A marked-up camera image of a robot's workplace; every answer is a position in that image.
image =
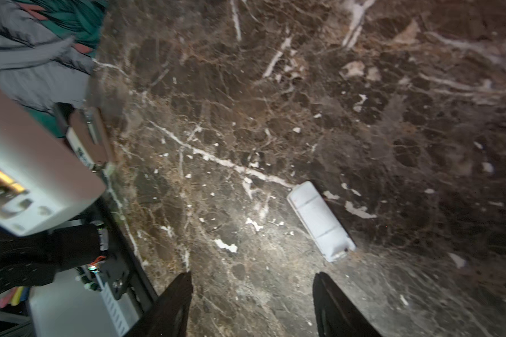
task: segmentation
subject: brown marble surface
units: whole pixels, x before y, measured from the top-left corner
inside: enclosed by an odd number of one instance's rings
[[[384,336],[506,336],[506,0],[116,0],[96,59],[117,217],[158,292],[192,271],[190,336],[317,335],[319,271]]]

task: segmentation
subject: white battery pack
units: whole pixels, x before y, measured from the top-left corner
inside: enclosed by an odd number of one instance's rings
[[[295,187],[287,200],[328,262],[356,250],[354,241],[310,181]]]

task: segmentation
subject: white rectangular object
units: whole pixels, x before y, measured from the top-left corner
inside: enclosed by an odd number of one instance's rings
[[[354,241],[310,181],[295,187],[287,200],[328,262],[356,250]]]
[[[99,177],[2,91],[0,174],[22,186],[10,199],[0,197],[0,226],[17,236],[71,219],[105,191]]]

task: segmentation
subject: yellow light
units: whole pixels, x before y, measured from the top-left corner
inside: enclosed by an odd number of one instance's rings
[[[26,191],[26,189],[21,185],[19,185],[18,183],[10,185],[10,188],[14,189],[17,193],[22,193]]]
[[[2,183],[6,184],[6,185],[10,185],[15,182],[15,180],[9,178],[9,176],[2,171],[0,171],[0,181],[2,181]]]

